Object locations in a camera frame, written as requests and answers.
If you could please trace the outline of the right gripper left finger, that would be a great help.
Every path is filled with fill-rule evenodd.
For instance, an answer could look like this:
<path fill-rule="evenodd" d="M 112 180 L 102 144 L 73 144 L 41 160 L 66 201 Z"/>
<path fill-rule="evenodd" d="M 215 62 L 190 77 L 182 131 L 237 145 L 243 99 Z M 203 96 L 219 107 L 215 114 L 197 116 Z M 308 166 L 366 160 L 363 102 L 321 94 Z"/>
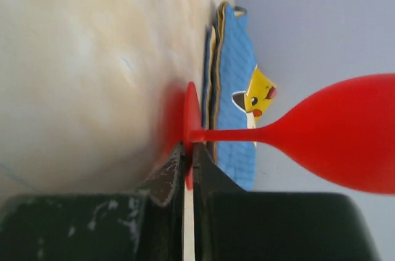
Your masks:
<path fill-rule="evenodd" d="M 181 260 L 185 156 L 131 191 L 15 196 L 1 207 L 2 260 Z"/>

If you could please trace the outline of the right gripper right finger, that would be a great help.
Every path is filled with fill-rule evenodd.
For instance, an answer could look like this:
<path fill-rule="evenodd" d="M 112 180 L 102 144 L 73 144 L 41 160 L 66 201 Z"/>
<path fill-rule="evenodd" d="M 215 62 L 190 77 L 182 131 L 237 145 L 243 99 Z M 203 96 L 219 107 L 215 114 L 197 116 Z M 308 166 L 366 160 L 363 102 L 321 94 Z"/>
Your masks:
<path fill-rule="evenodd" d="M 378 260 L 355 203 L 339 193 L 252 192 L 193 147 L 196 260 Z"/>

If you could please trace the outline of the blue Pikachu cloth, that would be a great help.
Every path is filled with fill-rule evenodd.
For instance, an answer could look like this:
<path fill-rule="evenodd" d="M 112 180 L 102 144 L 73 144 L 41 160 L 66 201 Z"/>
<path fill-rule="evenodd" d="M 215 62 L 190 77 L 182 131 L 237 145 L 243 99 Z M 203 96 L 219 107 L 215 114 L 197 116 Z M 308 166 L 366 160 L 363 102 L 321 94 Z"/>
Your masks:
<path fill-rule="evenodd" d="M 247 11 L 223 1 L 207 29 L 202 86 L 202 127 L 253 129 L 277 93 L 258 68 L 246 32 Z M 255 142 L 208 142 L 214 163 L 238 186 L 250 191 L 257 163 Z"/>

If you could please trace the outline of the red wine glass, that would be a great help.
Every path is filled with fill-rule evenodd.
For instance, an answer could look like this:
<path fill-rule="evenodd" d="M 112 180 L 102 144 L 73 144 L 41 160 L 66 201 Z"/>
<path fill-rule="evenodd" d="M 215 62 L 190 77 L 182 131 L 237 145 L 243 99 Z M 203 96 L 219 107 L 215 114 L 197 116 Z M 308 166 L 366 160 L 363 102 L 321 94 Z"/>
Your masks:
<path fill-rule="evenodd" d="M 313 174 L 357 191 L 394 194 L 394 75 L 351 78 L 305 98 L 261 128 L 204 130 L 194 83 L 183 106 L 183 142 L 265 143 Z"/>

